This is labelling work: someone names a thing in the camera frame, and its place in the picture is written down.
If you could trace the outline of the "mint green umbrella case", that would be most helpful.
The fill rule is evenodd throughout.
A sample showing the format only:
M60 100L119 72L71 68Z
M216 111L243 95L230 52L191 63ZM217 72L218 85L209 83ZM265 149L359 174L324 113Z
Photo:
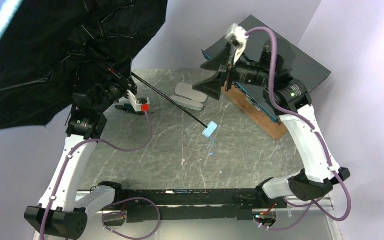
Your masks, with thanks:
M203 110L204 103L208 98L208 95L194 90L191 84L185 82L178 83L175 87L174 95L170 97L171 100L180 106L194 111Z

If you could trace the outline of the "light blue folding umbrella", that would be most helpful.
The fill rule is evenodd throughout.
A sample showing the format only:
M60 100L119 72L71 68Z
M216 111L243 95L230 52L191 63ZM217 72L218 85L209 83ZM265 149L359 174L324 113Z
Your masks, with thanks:
M46 126L87 69L133 59L166 22L166 0L7 0L0 10L0 131Z

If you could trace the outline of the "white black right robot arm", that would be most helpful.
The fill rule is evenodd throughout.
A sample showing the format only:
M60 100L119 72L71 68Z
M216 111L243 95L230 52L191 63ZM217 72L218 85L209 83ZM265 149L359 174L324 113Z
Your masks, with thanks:
M303 162L298 173L282 178L269 178L260 184L267 199L297 197L302 201L323 198L335 185L340 185L347 198L350 193L345 181L350 170L341 167L332 156L318 126L312 99L305 84L291 75L291 51L278 53L275 44L262 50L259 61L236 59L241 47L227 43L217 55L201 65L214 75L196 83L193 89L218 100L222 89L243 84L260 87L266 102L286 126Z

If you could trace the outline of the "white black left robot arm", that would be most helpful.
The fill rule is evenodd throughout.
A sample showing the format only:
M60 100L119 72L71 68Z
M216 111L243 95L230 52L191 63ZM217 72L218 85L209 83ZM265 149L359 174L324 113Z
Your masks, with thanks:
M137 98L137 89L131 57L99 65L96 76L88 68L84 77L76 78L61 159L38 204L28 206L24 213L35 229L34 239L77 240L89 218L121 199L122 185L111 181L98 184L81 199L77 199L77 191L92 153L102 142L107 124L105 111L122 98L128 99L136 111L149 107L147 98Z

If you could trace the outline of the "brown wooden board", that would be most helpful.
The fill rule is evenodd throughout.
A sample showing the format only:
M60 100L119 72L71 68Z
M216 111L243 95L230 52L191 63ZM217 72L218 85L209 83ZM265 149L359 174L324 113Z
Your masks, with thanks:
M222 93L235 103L248 117L250 117L261 129L263 129L273 140L277 141L289 131L281 123L273 122L264 112L257 110L247 101L246 96L238 89L232 88L229 91L222 88Z

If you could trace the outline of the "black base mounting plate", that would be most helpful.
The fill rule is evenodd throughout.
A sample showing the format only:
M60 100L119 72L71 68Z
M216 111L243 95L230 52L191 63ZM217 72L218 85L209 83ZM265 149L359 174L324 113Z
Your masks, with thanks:
M283 198L269 199L259 188L233 189L126 189L105 211L122 211L128 223L161 220L236 219L251 221L254 215L287 207Z

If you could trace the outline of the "dark grey network switch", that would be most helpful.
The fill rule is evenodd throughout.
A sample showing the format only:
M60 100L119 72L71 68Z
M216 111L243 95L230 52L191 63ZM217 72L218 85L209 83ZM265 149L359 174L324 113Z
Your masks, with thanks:
M271 38L262 31L255 31L254 36L248 32L254 28L264 27L264 24L250 15L239 26L246 30L248 40L246 49L238 62L259 65L267 69L269 83L273 47ZM311 104L310 92L324 82L330 76L331 71L278 33L275 33L274 36L277 42L277 57L274 68L273 97L282 108L297 111L300 107ZM206 61L220 53L227 43L224 37L207 51L204 51ZM231 46L231 55L227 65L232 63L234 51L234 47ZM274 123L279 124L279 116L282 115L282 112L275 109L270 102L269 85L268 87L259 87L234 83L231 89L227 89L227 65L222 65L218 71L214 71L215 73L226 72L224 90L229 91L232 88L240 90L257 110L261 110Z

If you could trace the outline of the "green handled pliers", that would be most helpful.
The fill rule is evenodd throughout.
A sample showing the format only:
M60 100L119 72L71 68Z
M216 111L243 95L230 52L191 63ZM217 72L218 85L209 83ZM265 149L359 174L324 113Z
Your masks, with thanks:
M126 113L129 113L129 114L134 114L134 115L139 115L139 116L145 115L145 113L143 111L135 111L135 109L133 108L133 106L130 103L124 103L123 105L116 104L114 107L118 110L122 110Z

